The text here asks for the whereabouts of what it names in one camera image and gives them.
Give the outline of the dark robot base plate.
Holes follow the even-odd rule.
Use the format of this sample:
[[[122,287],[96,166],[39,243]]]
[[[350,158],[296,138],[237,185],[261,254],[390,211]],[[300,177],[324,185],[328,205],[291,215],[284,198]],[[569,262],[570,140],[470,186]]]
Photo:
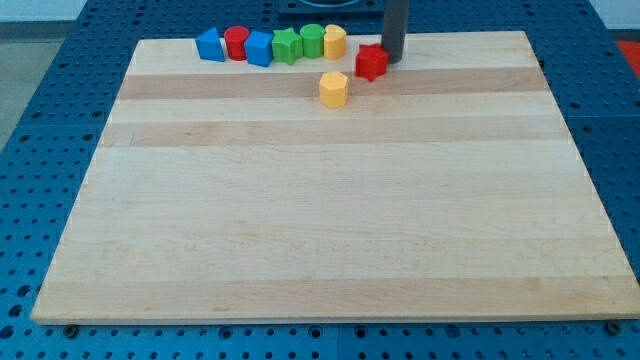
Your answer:
[[[384,0],[278,0],[281,15],[381,13]]]

